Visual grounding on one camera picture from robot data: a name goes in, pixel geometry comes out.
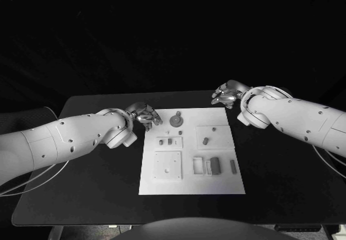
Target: white mat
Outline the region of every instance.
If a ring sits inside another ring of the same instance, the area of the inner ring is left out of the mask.
[[[163,124],[153,125],[146,132],[140,174],[140,195],[212,195],[245,194],[244,181],[237,159],[232,132],[225,108],[182,108],[156,110]],[[170,118],[181,111],[183,124],[170,125]],[[181,143],[168,138],[182,137]],[[193,158],[205,161],[219,159],[221,174],[193,174]],[[232,173],[231,160],[235,161],[237,173]]]

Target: chair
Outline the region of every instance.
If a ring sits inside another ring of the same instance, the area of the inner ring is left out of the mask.
[[[49,107],[0,113],[0,135],[36,128],[58,120],[57,114]],[[32,173],[28,173],[10,180],[2,187],[0,192],[26,182]],[[12,239],[33,236],[35,239],[48,239],[52,227],[16,227],[12,224],[12,215],[22,195],[0,197],[0,230],[3,236]]]

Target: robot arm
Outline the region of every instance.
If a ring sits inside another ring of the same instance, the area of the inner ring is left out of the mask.
[[[147,131],[152,122],[163,124],[156,110],[139,102],[126,110],[108,108],[0,135],[0,185],[31,171],[87,155],[98,144],[111,149],[121,144],[129,147],[137,139],[134,120]]]
[[[238,120],[279,131],[306,143],[346,157],[346,112],[315,102],[293,98],[274,86],[248,87],[231,80],[215,91],[212,104],[232,108],[241,99]]]

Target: small cylinder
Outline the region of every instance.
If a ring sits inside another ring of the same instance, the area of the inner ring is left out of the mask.
[[[208,141],[209,141],[209,139],[208,139],[208,137],[205,137],[205,138],[204,138],[204,145],[208,144]]]

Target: black table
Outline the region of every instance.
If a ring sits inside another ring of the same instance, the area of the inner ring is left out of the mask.
[[[224,107],[211,105],[212,93],[74,96],[59,119],[106,108],[126,109],[137,101],[156,109]],[[129,148],[101,144],[68,163],[52,181],[22,195],[13,224],[142,225],[181,217],[251,224],[346,224],[346,184],[312,145],[273,126],[245,126],[237,119],[240,112],[240,103],[227,109],[245,195],[139,195],[146,129],[136,122],[137,141]]]

